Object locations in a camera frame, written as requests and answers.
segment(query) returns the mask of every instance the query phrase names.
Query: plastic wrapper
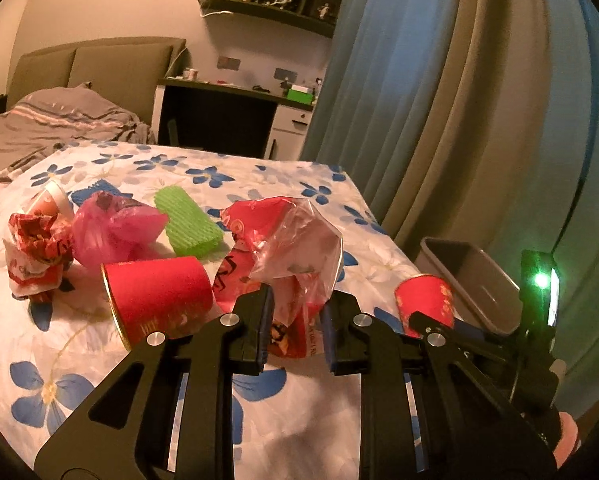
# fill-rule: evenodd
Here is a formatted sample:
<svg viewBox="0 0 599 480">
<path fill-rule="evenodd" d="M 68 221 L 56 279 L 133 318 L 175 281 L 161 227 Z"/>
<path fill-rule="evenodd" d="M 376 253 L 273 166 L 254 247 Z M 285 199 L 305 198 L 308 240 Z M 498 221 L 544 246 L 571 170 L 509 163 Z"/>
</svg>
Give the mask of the plastic wrapper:
<svg viewBox="0 0 599 480">
<path fill-rule="evenodd" d="M 4 248 L 13 294 L 35 299 L 60 286 L 64 265 L 73 260 L 70 233 L 63 215 L 11 215 Z"/>
<path fill-rule="evenodd" d="M 241 294 L 268 283 L 275 297 L 269 350 L 295 358 L 322 352 L 313 321 L 342 269 L 340 232 L 302 198 L 236 202 L 221 218 L 235 240 L 213 283 L 222 311 L 230 312 Z"/>
<path fill-rule="evenodd" d="M 167 222 L 168 216 L 154 207 L 98 191 L 75 214 L 73 254 L 93 272 L 101 264 L 159 258 L 150 245 Z"/>
</svg>

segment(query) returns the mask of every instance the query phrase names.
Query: gray plastic bin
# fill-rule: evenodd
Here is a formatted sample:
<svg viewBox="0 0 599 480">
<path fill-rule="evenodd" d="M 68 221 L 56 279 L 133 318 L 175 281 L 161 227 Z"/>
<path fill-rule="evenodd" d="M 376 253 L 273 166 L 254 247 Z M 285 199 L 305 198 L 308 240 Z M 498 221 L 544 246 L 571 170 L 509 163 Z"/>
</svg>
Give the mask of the gray plastic bin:
<svg viewBox="0 0 599 480">
<path fill-rule="evenodd" d="M 509 335 L 519 326 L 519 288 L 483 250 L 468 242 L 422 239 L 415 265 L 451 285 L 455 310 L 473 326 Z"/>
</svg>

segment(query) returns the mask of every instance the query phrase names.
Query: green light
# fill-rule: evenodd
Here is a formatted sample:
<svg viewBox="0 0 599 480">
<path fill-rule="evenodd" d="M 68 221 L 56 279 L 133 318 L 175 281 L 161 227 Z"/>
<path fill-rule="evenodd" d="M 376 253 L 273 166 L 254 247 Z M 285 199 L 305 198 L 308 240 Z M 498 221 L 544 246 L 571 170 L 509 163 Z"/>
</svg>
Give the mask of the green light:
<svg viewBox="0 0 599 480">
<path fill-rule="evenodd" d="M 540 272 L 538 274 L 535 274 L 534 281 L 535 285 L 537 285 L 539 288 L 548 288 L 550 285 L 550 276 L 544 274 L 543 272 Z"/>
</svg>

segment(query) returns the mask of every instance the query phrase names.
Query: upholstered headboard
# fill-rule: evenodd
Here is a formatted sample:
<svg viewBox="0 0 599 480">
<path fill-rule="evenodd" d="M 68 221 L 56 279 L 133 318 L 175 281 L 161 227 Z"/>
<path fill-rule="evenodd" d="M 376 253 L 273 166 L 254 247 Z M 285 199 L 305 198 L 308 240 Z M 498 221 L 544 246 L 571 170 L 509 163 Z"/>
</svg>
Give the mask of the upholstered headboard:
<svg viewBox="0 0 599 480">
<path fill-rule="evenodd" d="M 17 62 L 6 109 L 36 90 L 89 81 L 102 97 L 150 124 L 158 79 L 172 64 L 174 70 L 179 69 L 176 59 L 185 46 L 186 40 L 181 38 L 148 36 L 103 38 L 35 50 Z"/>
</svg>

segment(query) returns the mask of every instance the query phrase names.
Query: white floral tablecloth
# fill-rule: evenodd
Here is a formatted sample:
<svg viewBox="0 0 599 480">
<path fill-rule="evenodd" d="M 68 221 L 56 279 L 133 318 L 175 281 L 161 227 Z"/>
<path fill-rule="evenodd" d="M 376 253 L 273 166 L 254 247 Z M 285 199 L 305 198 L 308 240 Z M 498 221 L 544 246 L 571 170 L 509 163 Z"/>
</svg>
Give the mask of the white floral tablecloth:
<svg viewBox="0 0 599 480">
<path fill-rule="evenodd" d="M 116 142 L 69 146 L 0 192 L 0 431 L 29 465 L 126 351 L 102 283 L 79 264 L 65 274 L 52 304 L 31 309 L 28 301 L 13 297 L 2 237 L 10 214 L 46 182 L 73 192 L 100 179 L 150 205 L 156 191 L 177 184 L 217 222 L 220 209 L 237 200 L 279 195 L 314 200 L 343 234 L 345 266 L 337 288 L 401 330 L 393 291 L 417 269 L 377 225 L 340 168 Z M 232 246 L 229 233 L 224 241 L 202 262 L 211 279 Z M 164 255 L 172 254 L 165 233 L 158 242 Z M 235 377 L 233 402 L 238 480 L 357 478 L 358 376 L 330 375 L 320 355 L 271 358 L 259 378 Z"/>
</svg>

